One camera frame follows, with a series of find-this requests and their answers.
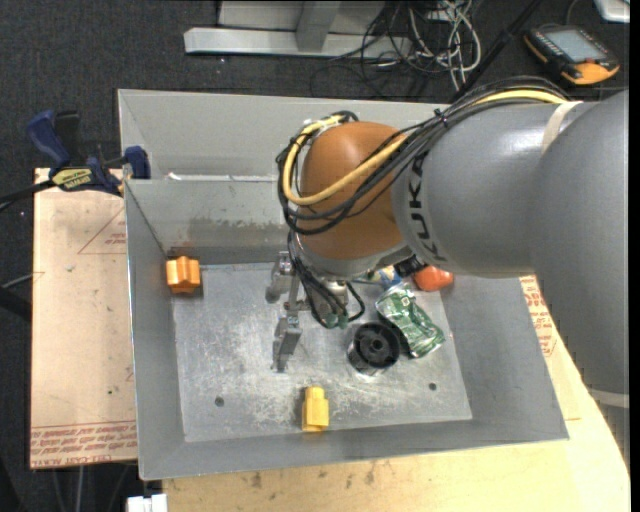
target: yellow cable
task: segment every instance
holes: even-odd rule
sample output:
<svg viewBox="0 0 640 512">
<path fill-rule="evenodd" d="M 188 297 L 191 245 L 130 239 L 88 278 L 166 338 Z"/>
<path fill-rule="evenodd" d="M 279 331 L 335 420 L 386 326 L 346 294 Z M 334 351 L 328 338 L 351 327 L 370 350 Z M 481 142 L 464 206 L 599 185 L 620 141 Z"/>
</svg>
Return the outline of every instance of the yellow cable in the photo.
<svg viewBox="0 0 640 512">
<path fill-rule="evenodd" d="M 505 91 L 498 92 L 496 94 L 492 94 L 491 96 L 487 96 L 481 100 L 478 100 L 474 103 L 474 105 L 480 105 L 482 103 L 487 103 L 489 101 L 499 101 L 503 99 L 534 99 L 538 101 L 543 101 L 545 103 L 565 103 L 567 100 L 561 98 L 560 96 L 556 96 L 555 94 L 551 94 L 544 91 L 536 91 L 533 89 L 521 89 L 514 91 Z M 376 168 L 378 165 L 382 164 L 389 155 L 391 155 L 400 144 L 404 140 L 402 137 L 400 140 L 396 140 L 395 142 L 391 142 L 386 148 L 384 148 L 380 153 L 374 155 L 366 162 L 360 164 L 353 171 L 351 171 L 346 176 L 342 177 L 340 180 L 336 181 L 332 185 L 327 188 L 321 190 L 320 192 L 313 194 L 312 196 L 307 197 L 298 197 L 291 190 L 291 170 L 293 168 L 293 164 L 295 162 L 298 153 L 302 149 L 302 142 L 306 135 L 312 134 L 321 128 L 330 125 L 337 125 L 344 119 L 344 116 L 331 116 L 324 121 L 316 121 L 305 127 L 300 135 L 296 138 L 295 143 L 292 145 L 291 150 L 287 154 L 287 158 L 284 163 L 284 168 L 282 171 L 282 185 L 283 192 L 285 197 L 294 204 L 298 206 L 310 206 L 320 201 L 324 201 L 325 199 L 331 197 L 336 192 L 342 190 L 346 185 L 351 183 L 352 181 L 358 179 L 363 174 L 366 174 L 371 170 L 371 168 Z"/>
<path fill-rule="evenodd" d="M 481 105 L 482 103 L 487 103 L 489 101 L 498 101 L 498 100 L 509 100 L 509 99 L 530 99 L 530 100 L 538 100 L 544 101 L 545 103 L 565 103 L 567 100 L 561 98 L 560 96 L 556 96 L 555 94 L 551 94 L 544 91 L 536 91 L 533 89 L 521 89 L 515 91 L 505 91 L 505 92 L 497 92 L 492 94 L 491 96 L 487 96 L 486 98 L 482 98 L 474 103 L 474 105 Z"/>
</svg>

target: device screen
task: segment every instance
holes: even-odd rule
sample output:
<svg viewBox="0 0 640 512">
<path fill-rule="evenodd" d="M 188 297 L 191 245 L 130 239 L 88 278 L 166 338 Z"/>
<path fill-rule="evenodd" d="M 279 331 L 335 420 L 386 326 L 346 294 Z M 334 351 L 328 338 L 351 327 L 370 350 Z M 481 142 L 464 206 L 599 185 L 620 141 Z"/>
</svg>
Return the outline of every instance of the device screen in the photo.
<svg viewBox="0 0 640 512">
<path fill-rule="evenodd" d="M 545 36 L 574 62 L 582 62 L 585 59 L 606 59 L 607 55 L 597 46 L 586 40 L 576 31 L 547 32 Z"/>
</svg>

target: black floor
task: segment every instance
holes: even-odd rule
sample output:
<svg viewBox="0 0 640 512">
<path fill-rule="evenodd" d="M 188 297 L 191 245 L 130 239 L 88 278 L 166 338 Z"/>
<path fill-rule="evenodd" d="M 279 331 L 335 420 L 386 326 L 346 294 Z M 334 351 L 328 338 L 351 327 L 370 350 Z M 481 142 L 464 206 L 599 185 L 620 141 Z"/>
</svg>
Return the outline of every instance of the black floor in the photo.
<svg viewBox="0 0 640 512">
<path fill-rule="evenodd" d="M 545 0 L 527 27 L 561 23 L 569 2 Z M 476 1 L 474 24 L 485 48 L 527 3 Z M 0 0 L 0 195 L 29 186 L 31 169 L 48 165 L 25 135 L 26 123 L 44 109 L 78 110 L 86 149 L 95 151 L 99 142 L 107 156 L 118 154 L 119 88 L 421 102 L 447 102 L 454 93 L 446 75 L 425 78 L 406 71 L 369 72 L 369 78 L 375 79 L 365 80 L 357 61 L 186 56 L 183 33 L 194 26 L 212 25 L 215 4 Z M 569 92 L 592 100 L 628 86 L 629 25 L 603 22 L 591 0 L 575 3 L 571 21 L 598 33 L 623 60 L 623 67 L 602 88 Z M 518 37 L 479 83 L 540 73 Z M 31 272 L 32 224 L 31 200 L 0 214 L 0 284 Z M 30 299 L 29 282 L 12 291 Z M 94 466 L 82 475 L 77 469 L 27 469 L 29 358 L 28 322 L 0 310 L 0 456 L 6 469 L 3 474 L 0 467 L 0 510 L 18 509 L 18 501 L 31 511 L 73 510 L 81 477 L 83 511 L 107 510 L 110 501 L 111 510 L 120 510 L 123 496 L 144 492 L 135 466 Z"/>
</svg>

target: blue clamp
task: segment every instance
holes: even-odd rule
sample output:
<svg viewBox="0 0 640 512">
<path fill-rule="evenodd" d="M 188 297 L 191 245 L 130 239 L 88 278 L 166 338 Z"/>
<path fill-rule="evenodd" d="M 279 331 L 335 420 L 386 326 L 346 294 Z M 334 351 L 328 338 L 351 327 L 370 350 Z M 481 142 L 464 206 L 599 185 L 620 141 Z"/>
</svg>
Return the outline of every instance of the blue clamp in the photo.
<svg viewBox="0 0 640 512">
<path fill-rule="evenodd" d="M 90 156 L 84 165 L 71 165 L 71 155 L 56 133 L 54 123 L 53 111 L 46 110 L 35 116 L 27 126 L 27 134 L 34 145 L 54 161 L 49 180 L 67 192 L 96 190 L 121 195 L 122 180 L 111 174 L 109 166 L 101 159 Z M 126 148 L 124 156 L 115 162 L 125 166 L 123 178 L 151 177 L 147 154 L 140 146 Z"/>
</svg>

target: orange block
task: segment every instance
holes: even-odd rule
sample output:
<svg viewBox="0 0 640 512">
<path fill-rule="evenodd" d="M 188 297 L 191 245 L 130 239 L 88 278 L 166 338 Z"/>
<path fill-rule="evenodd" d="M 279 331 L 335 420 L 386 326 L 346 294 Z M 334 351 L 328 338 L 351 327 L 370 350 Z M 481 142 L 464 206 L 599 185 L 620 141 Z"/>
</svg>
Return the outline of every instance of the orange block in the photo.
<svg viewBox="0 0 640 512">
<path fill-rule="evenodd" d="M 173 293 L 193 293 L 200 286 L 200 262 L 187 256 L 167 261 L 167 284 Z"/>
<path fill-rule="evenodd" d="M 435 292 L 453 283 L 453 274 L 429 265 L 413 274 L 413 280 L 421 290 Z"/>
</svg>

